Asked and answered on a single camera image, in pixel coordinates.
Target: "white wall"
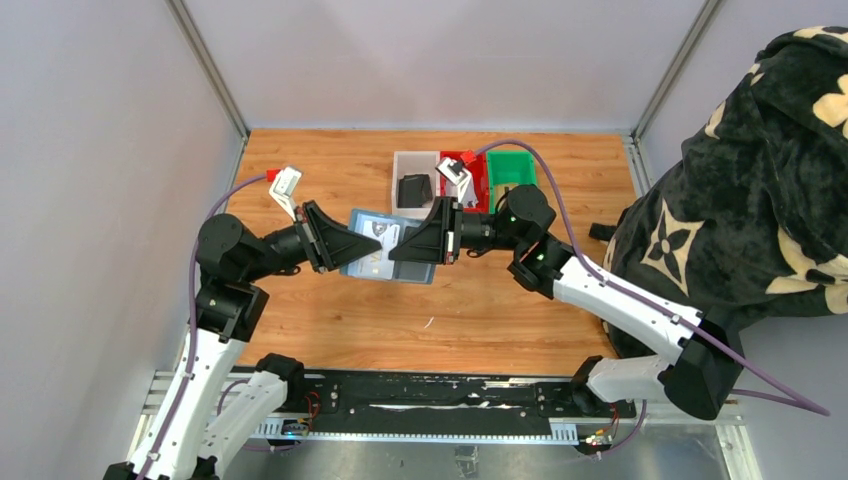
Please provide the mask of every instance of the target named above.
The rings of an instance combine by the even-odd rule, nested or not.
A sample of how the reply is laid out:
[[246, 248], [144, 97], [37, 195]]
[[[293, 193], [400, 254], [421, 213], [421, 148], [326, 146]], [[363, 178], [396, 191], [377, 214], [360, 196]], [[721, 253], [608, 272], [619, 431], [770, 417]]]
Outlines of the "white wall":
[[702, 0], [190, 0], [251, 127], [630, 129]]
[[[680, 160], [680, 143], [701, 128], [777, 35], [813, 25], [848, 25], [843, 0], [726, 0], [644, 137], [659, 177]], [[822, 418], [745, 400], [763, 478], [840, 478], [848, 467], [848, 316], [769, 319], [743, 333], [747, 356], [789, 386], [833, 411]], [[743, 388], [770, 391], [745, 374]]]
[[0, 465], [101, 478], [239, 143], [163, 1], [0, 4]]

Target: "wooden tabletop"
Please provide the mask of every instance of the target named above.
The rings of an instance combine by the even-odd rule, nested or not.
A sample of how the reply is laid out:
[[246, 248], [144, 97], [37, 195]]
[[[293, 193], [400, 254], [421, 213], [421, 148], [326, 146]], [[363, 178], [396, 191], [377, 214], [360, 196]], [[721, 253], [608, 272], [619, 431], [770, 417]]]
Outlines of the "wooden tabletop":
[[[352, 208], [391, 212], [395, 151], [467, 150], [502, 138], [524, 140], [548, 161], [580, 245], [600, 263], [605, 246], [587, 237], [589, 225], [614, 224], [635, 199], [616, 135], [254, 130], [237, 181], [296, 166], [295, 199], [316, 200], [347, 224]], [[537, 177], [556, 209], [538, 167]], [[228, 208], [258, 236], [291, 224], [268, 187], [245, 188]], [[551, 231], [567, 240], [560, 218]], [[432, 285], [319, 275], [308, 265], [295, 277], [263, 279], [271, 299], [240, 363], [276, 352], [313, 368], [571, 375], [587, 356], [613, 355], [596, 317], [523, 290], [506, 270], [510, 260], [508, 252], [462, 255], [437, 267]]]

